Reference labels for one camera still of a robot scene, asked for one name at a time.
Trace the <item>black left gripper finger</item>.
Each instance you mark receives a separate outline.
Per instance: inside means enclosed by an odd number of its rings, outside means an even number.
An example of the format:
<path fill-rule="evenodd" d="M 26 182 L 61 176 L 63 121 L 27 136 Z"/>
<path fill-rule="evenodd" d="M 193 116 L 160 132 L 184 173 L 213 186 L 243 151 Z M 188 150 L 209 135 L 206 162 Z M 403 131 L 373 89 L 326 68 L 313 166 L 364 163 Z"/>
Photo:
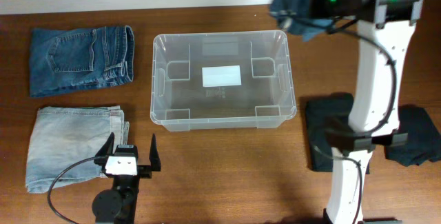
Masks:
<path fill-rule="evenodd" d="M 151 143 L 150 143 L 150 168 L 152 172 L 160 172 L 161 171 L 161 160 L 157 149 L 156 135 L 152 135 Z"/>
<path fill-rule="evenodd" d="M 112 132 L 109 137 L 107 138 L 107 141 L 104 143 L 104 145 L 101 147 L 101 149 L 97 152 L 97 156 L 108 156 L 113 153 L 114 148 L 114 133 Z"/>

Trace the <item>teal blue cloth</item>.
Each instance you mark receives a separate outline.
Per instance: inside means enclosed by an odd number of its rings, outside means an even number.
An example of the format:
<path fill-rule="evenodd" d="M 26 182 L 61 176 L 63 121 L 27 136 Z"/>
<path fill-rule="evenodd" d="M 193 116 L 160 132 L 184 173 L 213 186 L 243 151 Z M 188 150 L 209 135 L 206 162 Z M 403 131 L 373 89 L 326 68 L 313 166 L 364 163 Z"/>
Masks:
<path fill-rule="evenodd" d="M 269 6 L 269 14 L 275 18 L 280 29 L 302 36 L 303 41 L 309 41 L 333 23 L 331 19 L 310 19 L 310 2 L 311 0 L 273 0 Z"/>

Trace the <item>clear plastic storage bin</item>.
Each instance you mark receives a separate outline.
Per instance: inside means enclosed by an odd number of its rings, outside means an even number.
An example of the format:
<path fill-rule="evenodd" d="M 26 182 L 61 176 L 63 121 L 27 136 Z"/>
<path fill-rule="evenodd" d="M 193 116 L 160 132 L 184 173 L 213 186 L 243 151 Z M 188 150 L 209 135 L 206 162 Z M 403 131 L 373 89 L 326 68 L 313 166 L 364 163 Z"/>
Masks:
<path fill-rule="evenodd" d="M 150 118 L 166 130 L 277 128 L 296 113 L 283 31 L 154 38 Z"/>

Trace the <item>dark navy cloth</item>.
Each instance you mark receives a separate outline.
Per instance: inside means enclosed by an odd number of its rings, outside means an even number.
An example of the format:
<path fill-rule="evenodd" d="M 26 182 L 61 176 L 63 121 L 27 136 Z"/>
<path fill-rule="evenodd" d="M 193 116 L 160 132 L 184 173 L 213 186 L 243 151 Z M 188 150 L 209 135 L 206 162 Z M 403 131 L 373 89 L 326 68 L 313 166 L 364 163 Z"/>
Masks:
<path fill-rule="evenodd" d="M 405 167 L 440 161 L 440 133 L 427 111 L 416 105 L 403 105 L 398 109 L 398 117 L 408 139 L 404 145 L 386 147 L 386 159 Z"/>

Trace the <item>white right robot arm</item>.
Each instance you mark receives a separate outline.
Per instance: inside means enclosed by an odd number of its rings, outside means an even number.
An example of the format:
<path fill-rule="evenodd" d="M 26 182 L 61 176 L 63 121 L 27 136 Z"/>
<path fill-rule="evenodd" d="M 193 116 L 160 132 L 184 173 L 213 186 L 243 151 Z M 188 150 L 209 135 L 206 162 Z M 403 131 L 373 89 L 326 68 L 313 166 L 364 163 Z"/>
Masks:
<path fill-rule="evenodd" d="M 331 119 L 325 138 L 333 162 L 328 223 L 362 223 L 365 174 L 377 145 L 400 145 L 398 95 L 409 42 L 424 0 L 312 0 L 313 17 L 351 17 L 356 31 L 337 28 L 359 41 L 356 95 L 346 123 Z"/>

